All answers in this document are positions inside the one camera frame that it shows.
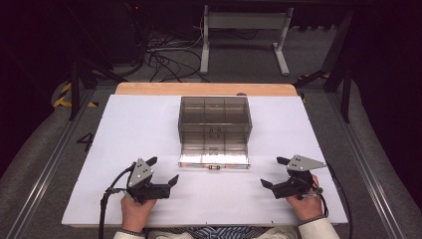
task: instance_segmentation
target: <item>white board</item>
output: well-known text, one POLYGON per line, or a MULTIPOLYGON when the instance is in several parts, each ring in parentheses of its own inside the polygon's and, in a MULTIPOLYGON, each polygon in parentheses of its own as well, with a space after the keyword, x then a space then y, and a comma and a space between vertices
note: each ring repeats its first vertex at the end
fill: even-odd
MULTIPOLYGON (((147 226, 293 225, 298 222, 285 199, 275 199, 260 179, 275 184, 288 179, 276 157, 295 154, 324 161, 305 107, 299 97, 248 97, 252 132, 250 169, 179 167, 181 145, 177 122, 179 96, 110 96, 103 118, 75 185, 62 223, 97 226, 100 201, 114 179, 139 157, 158 157, 153 183, 179 174, 169 199, 156 203, 147 226)), ((328 169, 312 170, 324 190, 331 223, 347 222, 328 169)), ((115 187, 125 187, 126 174, 115 187)), ((120 199, 110 197, 105 225, 121 223, 120 199)))

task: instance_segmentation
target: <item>hand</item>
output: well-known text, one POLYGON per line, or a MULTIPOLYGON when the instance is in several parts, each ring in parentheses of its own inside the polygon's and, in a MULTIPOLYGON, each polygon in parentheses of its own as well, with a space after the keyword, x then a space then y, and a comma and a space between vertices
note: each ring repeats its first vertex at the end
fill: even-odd
MULTIPOLYGON (((313 180, 318 186, 317 177, 313 175, 313 180)), ((298 200, 296 196, 287 197, 286 200, 295 208, 296 215, 301 221, 322 215, 321 199, 317 197, 306 197, 298 200)))
POLYGON ((149 213, 157 200, 147 200, 140 204, 131 197, 125 195, 121 201, 122 223, 121 229, 140 232, 148 221, 149 213))

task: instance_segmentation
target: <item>black cable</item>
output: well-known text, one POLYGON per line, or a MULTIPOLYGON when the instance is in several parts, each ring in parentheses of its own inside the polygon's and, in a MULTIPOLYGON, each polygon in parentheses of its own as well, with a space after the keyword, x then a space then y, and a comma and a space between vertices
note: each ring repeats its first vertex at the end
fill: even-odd
MULTIPOLYGON (((175 60, 172 60, 172 59, 169 59, 169 58, 167 58, 167 57, 164 57, 164 56, 160 56, 161 58, 163 58, 163 59, 165 59, 165 60, 167 60, 167 61, 169 61, 169 62, 173 62, 173 63, 175 63, 175 64, 177 64, 177 65, 181 65, 181 66, 184 66, 184 67, 187 67, 187 68, 189 68, 189 69, 191 69, 193 72, 192 73, 189 73, 189 74, 186 74, 186 75, 183 75, 183 76, 177 76, 179 79, 181 79, 181 78, 186 78, 186 77, 190 77, 190 76, 192 76, 192 75, 198 75, 201 79, 203 79, 204 81, 206 81, 206 82, 210 82, 208 79, 206 79, 206 78, 204 78, 204 77, 202 77, 198 72, 199 72, 199 70, 201 69, 201 65, 200 65, 200 62, 201 62, 201 57, 198 55, 198 54, 196 54, 196 53, 194 53, 194 52, 192 52, 192 51, 189 51, 189 50, 186 50, 186 49, 173 49, 173 50, 165 50, 165 51, 183 51, 183 52, 187 52, 187 53, 190 53, 190 54, 192 54, 192 55, 194 55, 198 60, 199 60, 199 64, 198 64, 198 67, 196 68, 196 69, 194 69, 194 68, 192 68, 192 67, 190 67, 190 66, 188 66, 188 65, 186 65, 186 64, 183 64, 183 63, 181 63, 181 62, 178 62, 178 61, 175 61, 175 60)), ((161 82, 163 82, 163 81, 169 81, 169 80, 174 80, 175 78, 168 78, 168 77, 164 77, 163 78, 163 80, 161 80, 161 82)))
MULTIPOLYGON (((148 67, 151 67, 151 60, 152 60, 152 54, 149 54, 149 59, 148 59, 148 67)), ((155 62, 155 73, 154 73, 154 75, 149 79, 149 81, 150 82, 152 82, 152 80, 155 78, 155 76, 159 73, 159 71, 160 71, 160 69, 161 69, 161 64, 163 64, 164 63, 164 60, 163 59, 161 59, 161 57, 159 57, 159 59, 160 60, 158 60, 158 59, 155 59, 155 60, 157 60, 157 61, 159 61, 160 62, 160 64, 158 64, 158 62, 155 62)))
MULTIPOLYGON (((151 56, 153 57, 153 58, 155 58, 157 61, 158 61, 158 58, 157 58, 157 56, 155 56, 155 54, 153 54, 153 53, 151 53, 151 52, 149 52, 149 54, 151 54, 151 56)), ((171 69, 169 68, 169 67, 167 67, 165 64, 162 64, 162 63, 160 63, 159 61, 158 61, 158 63, 159 64, 161 64, 161 66, 163 66, 164 68, 166 68, 173 76, 174 76, 174 78, 179 82, 179 83, 183 83, 177 76, 176 76, 176 74, 173 72, 173 71, 171 71, 171 69)))
POLYGON ((341 194, 343 195, 344 202, 345 202, 345 205, 347 207, 347 214, 348 214, 348 229, 349 229, 348 238, 351 239, 351 238, 353 238, 353 218, 351 216, 350 205, 348 203, 347 197, 345 196, 345 193, 344 193, 344 190, 341 186, 341 183, 338 180, 338 178, 336 177, 335 172, 332 169, 331 165, 328 162, 326 162, 326 166, 328 167, 328 170, 331 173, 332 179, 336 182, 336 186, 338 187, 338 190, 341 191, 341 194))
POLYGON ((146 45, 149 49, 154 49, 154 48, 160 48, 162 46, 165 46, 166 44, 170 43, 171 41, 175 40, 177 38, 172 37, 170 38, 169 35, 163 34, 163 33, 152 33, 152 37, 149 39, 148 44, 146 45))
MULTIPOLYGON (((128 70, 127 72, 114 73, 114 74, 117 75, 117 76, 119 76, 119 77, 122 77, 122 78, 128 77, 128 76, 132 75, 133 73, 137 72, 140 69, 140 67, 142 67, 142 63, 140 61, 137 61, 137 63, 135 64, 135 66, 132 69, 128 70)), ((109 77, 107 77, 105 75, 100 75, 100 74, 96 74, 96 73, 93 73, 93 75, 97 79, 100 79, 100 80, 109 79, 109 77)))
POLYGON ((110 79, 115 80, 118 83, 127 82, 127 80, 123 77, 120 77, 116 75, 115 73, 108 71, 106 69, 103 69, 102 67, 98 66, 96 63, 91 62, 88 59, 81 59, 82 63, 84 63, 86 66, 89 66, 90 68, 96 69, 97 71, 101 72, 105 76, 108 76, 110 79))
MULTIPOLYGON (((150 59, 152 58, 152 56, 153 56, 153 54, 150 54, 150 57, 149 57, 149 63, 150 63, 150 59)), ((164 57, 162 57, 162 56, 154 56, 155 58, 156 58, 156 60, 158 61, 158 59, 161 59, 162 61, 159 61, 159 63, 160 63, 160 65, 162 65, 163 64, 163 62, 164 62, 164 60, 165 59, 167 59, 167 58, 164 58, 164 57)), ((154 73, 154 75, 152 75, 152 77, 149 79, 149 81, 150 82, 152 82, 152 80, 155 78, 155 76, 159 73, 159 71, 160 71, 160 69, 161 69, 161 66, 158 66, 158 64, 155 64, 155 73, 154 73)))
POLYGON ((99 239, 104 238, 105 232, 105 219, 106 219, 106 205, 108 203, 108 198, 110 195, 118 193, 124 189, 122 188, 114 188, 115 184, 120 180, 120 178, 127 172, 133 171, 136 163, 134 162, 130 167, 125 169, 118 177, 112 182, 111 186, 105 191, 103 195, 103 199, 101 201, 101 213, 100 213, 100 225, 99 225, 99 239))
MULTIPOLYGON (((299 178, 299 177, 292 177, 292 181, 298 180, 301 183, 306 184, 309 188, 313 189, 313 190, 317 190, 318 186, 317 184, 313 181, 314 184, 309 184, 308 182, 306 182, 305 180, 299 178)), ((318 194, 317 196, 320 197, 321 201, 322 201, 322 205, 323 205, 323 215, 325 217, 328 217, 328 207, 326 206, 326 202, 325 202, 325 198, 323 198, 322 194, 318 194)))

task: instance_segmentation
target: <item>transparent plastic box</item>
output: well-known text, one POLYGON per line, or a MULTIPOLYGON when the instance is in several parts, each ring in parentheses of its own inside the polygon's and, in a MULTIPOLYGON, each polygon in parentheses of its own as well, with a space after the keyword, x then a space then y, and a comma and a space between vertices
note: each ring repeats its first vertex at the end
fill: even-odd
POLYGON ((179 166, 249 168, 252 121, 246 97, 182 97, 179 166))

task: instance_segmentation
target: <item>person's left hand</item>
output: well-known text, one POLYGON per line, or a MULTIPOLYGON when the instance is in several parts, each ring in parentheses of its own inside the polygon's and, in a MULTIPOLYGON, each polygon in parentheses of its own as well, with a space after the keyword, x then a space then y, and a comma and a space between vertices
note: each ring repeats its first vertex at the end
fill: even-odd
POLYGON ((157 200, 147 200, 145 203, 140 204, 134 201, 130 196, 125 195, 120 201, 123 217, 121 229, 133 232, 142 231, 156 201, 157 200))

